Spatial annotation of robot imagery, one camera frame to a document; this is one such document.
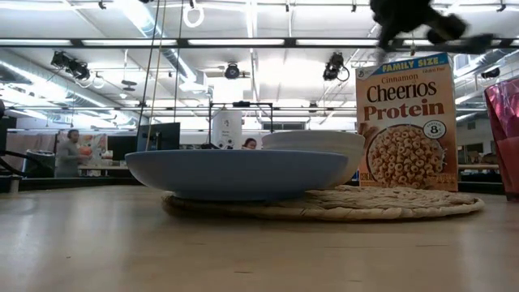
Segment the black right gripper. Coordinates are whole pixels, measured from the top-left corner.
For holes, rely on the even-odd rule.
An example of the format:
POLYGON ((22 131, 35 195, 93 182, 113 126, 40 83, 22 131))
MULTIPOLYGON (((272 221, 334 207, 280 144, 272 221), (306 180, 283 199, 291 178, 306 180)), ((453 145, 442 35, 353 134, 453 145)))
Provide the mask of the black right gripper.
MULTIPOLYGON (((378 47, 387 49, 400 32, 412 32, 427 24, 427 39, 432 44, 454 41, 465 33, 467 23, 457 15, 442 16, 430 5, 431 0, 370 0, 373 20, 381 26, 378 47)), ((484 33, 463 40, 463 54, 483 54, 491 47, 494 34, 484 33)))

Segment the Cheerios Protein cereal box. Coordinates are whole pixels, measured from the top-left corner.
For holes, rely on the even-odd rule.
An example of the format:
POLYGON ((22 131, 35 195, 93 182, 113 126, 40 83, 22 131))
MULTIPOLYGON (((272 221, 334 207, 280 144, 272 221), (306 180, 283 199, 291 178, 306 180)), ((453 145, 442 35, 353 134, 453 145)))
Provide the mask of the Cheerios Protein cereal box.
POLYGON ((358 68, 363 187, 457 191, 453 71, 446 53, 358 68))

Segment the red translucent cup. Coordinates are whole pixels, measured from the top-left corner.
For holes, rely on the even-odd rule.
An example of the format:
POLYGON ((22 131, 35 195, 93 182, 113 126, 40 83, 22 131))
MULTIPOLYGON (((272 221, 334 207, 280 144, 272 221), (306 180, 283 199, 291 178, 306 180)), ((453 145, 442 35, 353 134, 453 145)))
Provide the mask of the red translucent cup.
POLYGON ((519 78, 484 91, 504 193, 519 202, 519 78))

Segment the white bowl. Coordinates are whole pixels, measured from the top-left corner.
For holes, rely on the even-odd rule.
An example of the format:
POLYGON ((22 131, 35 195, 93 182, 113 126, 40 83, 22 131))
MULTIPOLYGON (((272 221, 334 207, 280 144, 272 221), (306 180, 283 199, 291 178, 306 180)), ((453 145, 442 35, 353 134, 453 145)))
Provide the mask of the white bowl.
POLYGON ((343 131, 282 131, 262 137, 263 149, 332 152, 347 157, 348 164, 333 186, 347 183, 357 173, 365 142, 362 135, 343 131))

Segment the blue plate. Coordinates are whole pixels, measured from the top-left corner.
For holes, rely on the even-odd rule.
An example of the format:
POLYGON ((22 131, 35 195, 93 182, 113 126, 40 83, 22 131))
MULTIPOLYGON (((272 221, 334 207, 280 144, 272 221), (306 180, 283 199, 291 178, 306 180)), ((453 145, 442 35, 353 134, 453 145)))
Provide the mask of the blue plate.
POLYGON ((181 199, 268 201, 332 186, 348 158, 294 150, 159 150, 128 153, 126 163, 145 186, 181 199))

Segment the round woven placemat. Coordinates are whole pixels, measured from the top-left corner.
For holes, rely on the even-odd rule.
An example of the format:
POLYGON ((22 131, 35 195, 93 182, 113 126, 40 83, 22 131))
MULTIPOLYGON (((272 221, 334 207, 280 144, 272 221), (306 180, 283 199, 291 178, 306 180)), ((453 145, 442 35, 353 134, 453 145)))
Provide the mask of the round woven placemat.
POLYGON ((303 197, 272 202, 211 202, 162 198, 169 214, 177 211, 273 220, 386 221, 448 217, 476 213, 485 202, 464 193, 407 187, 352 187, 308 191, 303 197))

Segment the white cylindrical appliance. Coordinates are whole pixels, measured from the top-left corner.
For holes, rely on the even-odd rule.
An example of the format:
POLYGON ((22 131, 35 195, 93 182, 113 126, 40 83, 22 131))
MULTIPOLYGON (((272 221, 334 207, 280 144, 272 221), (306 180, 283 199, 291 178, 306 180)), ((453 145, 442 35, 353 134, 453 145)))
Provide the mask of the white cylindrical appliance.
POLYGON ((242 147, 242 112, 218 110, 212 116, 211 143, 220 149, 242 147))

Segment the black overhead beam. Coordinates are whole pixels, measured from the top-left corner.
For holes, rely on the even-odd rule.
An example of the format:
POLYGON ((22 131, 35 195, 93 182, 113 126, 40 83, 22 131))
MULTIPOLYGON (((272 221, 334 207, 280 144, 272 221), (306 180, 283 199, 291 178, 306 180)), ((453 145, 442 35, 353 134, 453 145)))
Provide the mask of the black overhead beam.
POLYGON ((0 48, 76 48, 76 49, 147 49, 147 48, 337 48, 372 49, 375 38, 0 38, 0 48))

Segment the black computer monitor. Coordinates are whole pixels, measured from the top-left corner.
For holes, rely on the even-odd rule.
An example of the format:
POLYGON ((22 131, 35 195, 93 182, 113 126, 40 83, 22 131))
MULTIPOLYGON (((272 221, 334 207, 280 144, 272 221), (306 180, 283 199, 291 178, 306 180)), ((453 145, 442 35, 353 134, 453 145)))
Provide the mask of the black computer monitor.
POLYGON ((139 127, 137 152, 175 150, 180 145, 180 123, 159 123, 139 127))
POLYGON ((136 138, 129 135, 109 135, 108 149, 113 152, 113 161, 124 161, 128 153, 136 150, 136 138))

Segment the grey trash bin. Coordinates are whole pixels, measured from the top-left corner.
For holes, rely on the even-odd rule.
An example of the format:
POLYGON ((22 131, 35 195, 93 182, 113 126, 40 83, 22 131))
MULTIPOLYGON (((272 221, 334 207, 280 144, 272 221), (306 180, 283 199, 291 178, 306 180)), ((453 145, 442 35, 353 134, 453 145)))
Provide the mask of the grey trash bin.
POLYGON ((53 178, 55 170, 55 154, 43 150, 27 150, 28 158, 24 159, 23 172, 29 178, 53 178))

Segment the black aluminium table frame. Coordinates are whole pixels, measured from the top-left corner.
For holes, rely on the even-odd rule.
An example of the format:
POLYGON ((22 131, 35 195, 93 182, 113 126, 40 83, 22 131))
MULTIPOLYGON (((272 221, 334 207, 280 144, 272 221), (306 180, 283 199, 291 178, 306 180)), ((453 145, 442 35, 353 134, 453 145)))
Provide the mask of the black aluminium table frame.
MULTIPOLYGON (((51 190, 76 187, 141 186, 134 178, 20 178, 0 176, 0 193, 8 193, 12 183, 18 183, 18 191, 51 190)), ((458 191, 488 195, 504 195, 500 182, 459 182, 458 191)))

